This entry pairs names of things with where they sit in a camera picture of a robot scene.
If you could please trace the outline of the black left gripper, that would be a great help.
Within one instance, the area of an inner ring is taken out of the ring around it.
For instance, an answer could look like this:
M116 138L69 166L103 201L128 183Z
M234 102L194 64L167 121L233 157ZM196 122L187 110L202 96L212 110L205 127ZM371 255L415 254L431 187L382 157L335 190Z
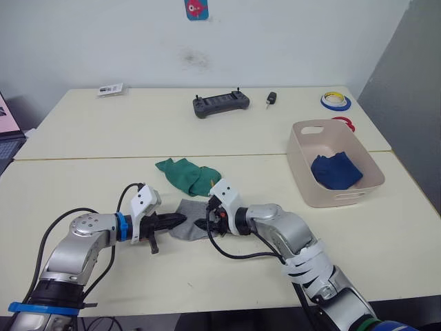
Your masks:
M184 214L176 212L144 216L140 222L139 241L148 241L152 254L158 254L159 248L156 242L155 232L161 230L171 230L186 220L187 217Z

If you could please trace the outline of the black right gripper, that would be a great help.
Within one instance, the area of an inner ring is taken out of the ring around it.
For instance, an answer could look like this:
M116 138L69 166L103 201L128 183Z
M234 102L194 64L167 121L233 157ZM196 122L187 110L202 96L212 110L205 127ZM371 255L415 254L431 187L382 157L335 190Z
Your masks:
M207 231L210 239L213 238L213 232L222 237L229 233L227 212L221 204L221 200L218 197L211 196L207 202L205 219L195 221L195 226Z

